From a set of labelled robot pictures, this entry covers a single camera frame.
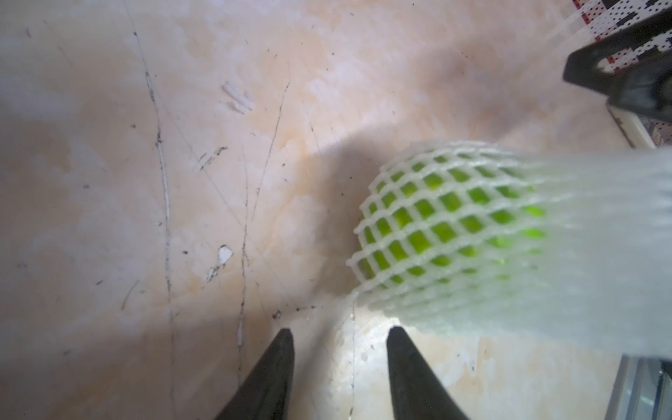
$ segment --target perforated panel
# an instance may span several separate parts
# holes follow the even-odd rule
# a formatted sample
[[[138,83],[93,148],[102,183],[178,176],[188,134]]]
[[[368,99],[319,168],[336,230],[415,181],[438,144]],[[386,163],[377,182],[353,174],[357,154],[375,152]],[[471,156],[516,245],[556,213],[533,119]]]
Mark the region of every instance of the perforated panel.
[[[671,0],[574,0],[574,4],[596,40],[672,7]],[[605,68],[609,71],[619,71],[648,55],[670,48],[672,48],[672,30],[656,36],[634,50],[628,48],[614,54],[605,64]],[[669,124],[663,122],[648,124],[647,121],[645,126],[650,127],[649,134],[656,145],[672,144],[672,130]]]

